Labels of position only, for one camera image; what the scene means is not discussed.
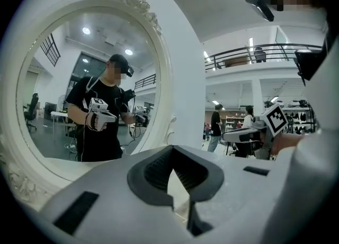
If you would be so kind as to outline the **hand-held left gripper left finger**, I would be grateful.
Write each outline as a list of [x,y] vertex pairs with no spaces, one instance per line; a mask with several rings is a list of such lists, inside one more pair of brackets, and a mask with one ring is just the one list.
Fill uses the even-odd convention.
[[61,189],[41,215],[80,243],[186,243],[192,239],[172,205],[149,205],[128,185],[138,162],[166,153],[160,147],[100,164]]

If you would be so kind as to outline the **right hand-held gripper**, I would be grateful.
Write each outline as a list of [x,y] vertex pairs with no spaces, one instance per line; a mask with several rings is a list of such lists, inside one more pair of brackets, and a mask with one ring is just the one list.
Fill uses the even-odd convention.
[[288,120],[279,104],[266,109],[253,118],[252,128],[241,128],[224,132],[223,140],[233,143],[256,142],[252,147],[256,158],[270,158],[273,141],[288,125]]

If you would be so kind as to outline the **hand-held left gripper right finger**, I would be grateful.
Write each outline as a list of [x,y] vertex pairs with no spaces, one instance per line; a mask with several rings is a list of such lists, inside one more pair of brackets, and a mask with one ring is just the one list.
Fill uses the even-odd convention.
[[290,152],[258,160],[174,146],[172,161],[189,192],[187,227],[174,227],[178,239],[263,239],[281,194]]

